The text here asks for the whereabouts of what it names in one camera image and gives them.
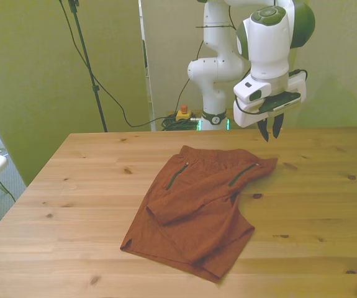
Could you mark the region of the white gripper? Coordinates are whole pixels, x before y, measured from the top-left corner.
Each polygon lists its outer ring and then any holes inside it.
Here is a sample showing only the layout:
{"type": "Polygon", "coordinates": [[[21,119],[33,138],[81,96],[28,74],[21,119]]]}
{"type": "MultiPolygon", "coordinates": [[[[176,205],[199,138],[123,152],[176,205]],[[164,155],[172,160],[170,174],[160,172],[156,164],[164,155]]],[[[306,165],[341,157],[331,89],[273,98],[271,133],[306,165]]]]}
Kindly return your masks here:
{"type": "MultiPolygon", "coordinates": [[[[268,133],[268,112],[260,113],[259,108],[261,107],[263,100],[258,104],[250,104],[249,102],[242,102],[239,99],[234,100],[233,103],[233,118],[235,123],[241,127],[249,127],[253,124],[258,125],[258,129],[263,136],[263,138],[269,142],[269,133],[268,133]]],[[[282,125],[284,122],[284,114],[277,115],[274,118],[273,124],[273,136],[278,138],[282,125]]]]}

